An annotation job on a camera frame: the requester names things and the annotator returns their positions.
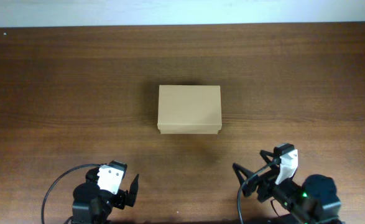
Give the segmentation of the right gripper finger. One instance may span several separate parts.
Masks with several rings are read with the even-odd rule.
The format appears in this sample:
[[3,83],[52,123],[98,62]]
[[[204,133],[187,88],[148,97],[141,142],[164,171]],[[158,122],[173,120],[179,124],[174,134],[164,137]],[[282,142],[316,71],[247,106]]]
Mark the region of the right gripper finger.
[[[245,180],[249,179],[254,174],[253,172],[249,171],[248,169],[244,168],[243,166],[237,163],[234,163],[232,168],[234,173],[236,174],[236,177],[238,178],[240,185],[242,185]],[[248,186],[243,187],[242,193],[245,197],[250,196],[252,194],[251,187]]]
[[259,154],[271,169],[279,168],[279,158],[273,152],[261,150]]

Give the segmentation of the brown cardboard box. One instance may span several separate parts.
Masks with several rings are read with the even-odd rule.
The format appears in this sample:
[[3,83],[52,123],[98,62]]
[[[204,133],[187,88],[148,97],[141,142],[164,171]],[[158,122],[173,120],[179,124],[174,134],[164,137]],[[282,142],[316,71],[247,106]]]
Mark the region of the brown cardboard box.
[[160,134],[218,134],[222,128],[219,85],[160,85]]

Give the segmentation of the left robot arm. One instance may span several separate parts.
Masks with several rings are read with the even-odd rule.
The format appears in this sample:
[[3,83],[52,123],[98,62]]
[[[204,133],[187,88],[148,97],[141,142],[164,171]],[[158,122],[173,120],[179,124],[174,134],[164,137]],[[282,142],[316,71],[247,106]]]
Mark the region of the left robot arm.
[[85,175],[86,182],[73,191],[71,222],[109,223],[108,217],[114,208],[133,207],[139,190],[139,175],[135,176],[129,190],[121,190],[126,171],[127,164],[118,161],[90,169]]

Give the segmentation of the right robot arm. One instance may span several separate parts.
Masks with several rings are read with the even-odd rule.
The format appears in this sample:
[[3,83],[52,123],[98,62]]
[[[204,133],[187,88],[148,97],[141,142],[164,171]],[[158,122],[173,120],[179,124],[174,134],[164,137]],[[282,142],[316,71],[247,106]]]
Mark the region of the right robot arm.
[[[341,201],[337,196],[334,180],[320,174],[308,176],[302,185],[293,181],[298,169],[298,150],[294,145],[284,143],[272,152],[260,151],[265,166],[252,172],[234,163],[233,171],[239,181],[237,211],[240,223],[299,223],[331,224],[341,223],[339,211]],[[286,215],[274,218],[251,218],[244,220],[241,197],[257,193],[257,200],[278,202]]]

